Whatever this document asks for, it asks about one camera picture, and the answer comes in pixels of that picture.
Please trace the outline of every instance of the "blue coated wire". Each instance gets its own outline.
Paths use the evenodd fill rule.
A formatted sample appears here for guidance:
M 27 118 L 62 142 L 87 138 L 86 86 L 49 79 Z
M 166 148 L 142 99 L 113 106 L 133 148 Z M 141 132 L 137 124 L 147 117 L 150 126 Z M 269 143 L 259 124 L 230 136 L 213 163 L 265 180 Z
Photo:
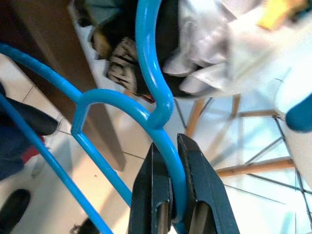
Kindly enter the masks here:
M 91 90 L 82 94 L 76 87 L 46 65 L 3 43 L 0 43 L 0 53 L 11 57 L 13 60 L 38 73 L 77 103 L 78 106 L 75 112 L 72 134 L 128 205 L 131 203 L 130 190 L 96 150 L 90 140 L 84 135 L 82 126 L 89 106 L 98 102 L 118 107 L 134 118 L 151 136 L 163 156 L 173 184 L 175 228 L 179 233 L 184 233 L 185 230 L 182 221 L 187 203 L 186 177 L 177 150 L 167 133 L 163 130 L 164 124 L 169 120 L 172 114 L 174 103 L 172 93 L 162 76 L 156 56 L 155 30 L 160 3 L 160 0 L 139 0 L 136 17 L 136 40 L 139 62 L 144 79 L 157 104 L 157 108 L 151 114 L 131 98 L 115 91 Z M 38 147 L 38 150 L 81 204 L 97 228 L 102 233 L 111 233 L 105 222 L 101 220 L 98 213 L 92 208 L 88 200 L 82 195 L 63 168 L 57 163 L 51 153 L 44 148 L 35 133 L 29 131 L 30 127 L 20 119 L 21 117 L 18 113 L 12 111 L 10 109 L 11 107 L 6 106 L 7 103 L 3 98 L 4 97 L 2 97 L 0 104 L 9 112 L 10 116 L 16 121 L 16 124 L 23 129 L 26 136 Z
M 75 199 L 79 202 L 82 208 L 86 211 L 92 222 L 100 230 L 102 234 L 112 234 L 110 228 L 102 220 L 101 216 L 97 213 L 94 207 L 86 199 L 86 197 L 79 190 L 77 185 L 68 176 L 62 166 L 56 161 L 52 154 L 41 142 L 36 133 L 27 125 L 22 116 L 14 109 L 14 107 L 6 100 L 6 98 L 0 94 L 0 105 L 15 122 L 18 128 L 26 135 L 30 142 L 32 142 L 36 149 L 41 153 L 50 167 L 56 172 L 61 181 L 65 184 L 68 190 L 72 193 Z
M 61 91 L 63 91 L 69 98 L 71 98 L 75 103 L 83 96 L 83 94 L 65 78 L 60 76 L 58 73 L 53 71 L 48 66 L 40 63 L 38 60 L 32 58 L 31 56 L 12 48 L 9 45 L 0 43 L 0 53 L 11 57 L 13 60 L 23 64 L 24 66 L 30 68 L 34 72 L 38 73 L 44 77 L 47 81 L 51 82 Z M 120 179 L 114 169 L 107 163 L 104 157 L 96 150 L 94 145 L 85 137 L 83 141 L 81 136 L 73 137 L 77 142 L 83 147 L 83 149 L 88 153 L 90 158 L 95 162 L 99 169 L 105 174 L 106 178 L 111 182 L 120 196 L 124 201 L 130 206 L 131 205 L 131 191 L 125 185 L 125 183 Z
M 148 122 L 163 127 L 170 119 L 174 98 L 159 67 L 156 54 L 156 21 L 161 0 L 139 0 L 136 11 L 136 49 L 142 74 L 154 100 L 156 109 Z
M 55 87 L 65 93 L 71 100 L 77 102 L 81 96 L 81 92 L 61 75 L 53 71 L 50 67 L 44 65 L 33 57 L 25 54 L 9 45 L 0 42 L 0 53 L 7 55 L 16 62 L 23 64 L 30 70 L 45 78 Z
M 174 99 L 164 77 L 161 73 L 156 54 L 156 22 L 161 0 L 139 0 L 136 11 L 136 49 L 138 61 L 142 70 L 144 80 L 156 101 L 156 109 L 148 118 L 148 127 L 153 129 L 163 128 L 169 120 L 173 107 Z M 173 189 L 175 197 L 176 216 L 174 222 L 181 222 L 187 203 L 187 189 L 184 169 L 179 156 L 174 150 L 175 169 L 172 164 L 168 164 L 168 155 L 158 147 L 164 157 L 169 174 L 173 179 Z

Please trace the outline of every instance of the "yellow object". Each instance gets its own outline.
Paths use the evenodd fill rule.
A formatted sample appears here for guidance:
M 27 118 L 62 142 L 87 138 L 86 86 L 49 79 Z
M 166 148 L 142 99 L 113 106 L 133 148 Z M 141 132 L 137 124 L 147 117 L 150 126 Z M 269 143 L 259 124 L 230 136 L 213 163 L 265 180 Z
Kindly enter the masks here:
M 308 7 L 308 0 L 268 0 L 258 26 L 269 31 L 276 30 L 287 18 Z

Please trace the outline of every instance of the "white tile floor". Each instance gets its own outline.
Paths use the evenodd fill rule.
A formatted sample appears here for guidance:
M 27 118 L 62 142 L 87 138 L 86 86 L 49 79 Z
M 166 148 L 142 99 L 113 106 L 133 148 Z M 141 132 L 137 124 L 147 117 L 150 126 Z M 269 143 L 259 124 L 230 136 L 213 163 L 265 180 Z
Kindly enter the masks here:
M 51 152 L 114 233 L 126 233 L 129 208 L 69 135 L 69 122 L 4 56 L 0 56 L 0 81 L 9 97 L 33 105 L 60 121 L 56 134 L 47 138 Z M 139 101 L 148 109 L 153 109 L 152 105 Z M 193 100 L 178 99 L 178 103 L 187 119 Z M 280 137 L 271 118 L 229 120 L 231 104 L 230 97 L 215 99 L 202 114 L 200 127 L 194 135 L 204 155 L 216 169 L 244 163 Z M 242 111 L 265 108 L 272 108 L 272 105 L 259 92 L 245 95 L 240 106 Z M 125 170 L 118 174 L 132 188 L 151 140 L 126 114 L 114 108 L 109 110 L 127 159 Z M 177 133 L 184 132 L 176 108 L 165 129 L 173 142 L 176 142 Z M 280 142 L 257 160 L 287 155 L 285 145 Z M 31 178 L 35 162 L 36 157 L 26 164 L 23 171 L 0 182 L 0 206 L 16 188 L 27 188 L 32 193 L 30 206 L 12 233 L 70 233 L 74 225 L 86 218 L 86 214 L 47 164 L 37 177 Z M 258 175 L 297 186 L 295 172 L 291 169 Z M 224 178 L 223 182 L 242 234 L 305 234 L 311 230 L 300 192 L 248 175 Z M 312 195 L 307 196 L 312 206 Z

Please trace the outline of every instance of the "black shoe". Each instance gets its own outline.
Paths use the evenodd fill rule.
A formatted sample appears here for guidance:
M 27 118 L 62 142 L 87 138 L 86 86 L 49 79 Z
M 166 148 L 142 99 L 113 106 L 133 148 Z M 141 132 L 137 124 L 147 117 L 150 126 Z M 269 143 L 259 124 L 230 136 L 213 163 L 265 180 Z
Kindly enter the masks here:
M 25 213 L 30 201 L 30 193 L 18 189 L 10 194 L 0 210 L 0 234 L 10 234 Z
M 99 231 L 88 218 L 84 221 L 77 234 L 99 234 Z

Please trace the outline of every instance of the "black fabric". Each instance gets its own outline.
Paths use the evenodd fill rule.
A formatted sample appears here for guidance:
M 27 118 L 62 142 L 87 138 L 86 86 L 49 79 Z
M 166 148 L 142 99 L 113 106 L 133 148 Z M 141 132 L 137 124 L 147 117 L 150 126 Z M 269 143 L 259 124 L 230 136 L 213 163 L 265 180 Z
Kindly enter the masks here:
M 27 124 L 38 134 L 42 136 L 52 134 L 58 126 L 58 122 L 46 113 L 35 107 L 20 103 L 7 98 L 11 105 L 19 112 Z M 14 126 L 14 122 L 7 116 L 6 112 L 0 107 L 0 124 Z
M 84 221 L 77 234 L 99 234 L 99 231 L 88 218 Z

